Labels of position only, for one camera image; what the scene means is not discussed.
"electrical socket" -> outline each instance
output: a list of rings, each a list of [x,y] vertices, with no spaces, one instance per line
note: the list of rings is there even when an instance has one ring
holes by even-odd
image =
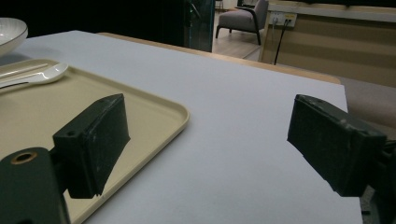
[[[271,11],[268,23],[275,23],[275,25],[283,26],[285,24],[285,20],[290,20],[288,27],[294,27],[297,20],[297,14],[290,12]]]

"tray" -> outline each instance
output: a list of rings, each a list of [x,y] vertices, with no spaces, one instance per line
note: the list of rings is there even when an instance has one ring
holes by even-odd
[[[37,71],[58,62],[35,59],[8,64],[0,67],[0,74],[42,63],[47,66]],[[73,66],[54,83],[0,90],[0,160],[28,147],[52,149],[54,133],[94,101],[116,93],[124,94],[131,140],[122,151],[101,196],[77,200],[64,193],[72,223],[83,222],[175,138],[186,127],[189,111],[178,103]]]

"white bowl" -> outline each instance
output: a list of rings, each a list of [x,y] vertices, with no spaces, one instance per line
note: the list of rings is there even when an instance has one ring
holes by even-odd
[[[0,57],[11,52],[27,37],[27,25],[14,18],[0,18]]]

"armchair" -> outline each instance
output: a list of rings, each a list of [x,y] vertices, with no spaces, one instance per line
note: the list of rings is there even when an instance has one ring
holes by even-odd
[[[220,28],[249,32],[257,35],[259,45],[262,44],[260,30],[264,28],[268,9],[268,0],[259,0],[254,8],[237,7],[236,11],[228,11],[219,15],[219,24],[216,29],[216,38]]]

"spoon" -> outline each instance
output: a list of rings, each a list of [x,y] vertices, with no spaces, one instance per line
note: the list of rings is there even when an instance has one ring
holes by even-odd
[[[0,82],[0,89],[20,84],[46,84],[58,80],[64,75],[69,65],[67,63],[58,63],[42,72],[31,75],[16,77],[11,80]]]

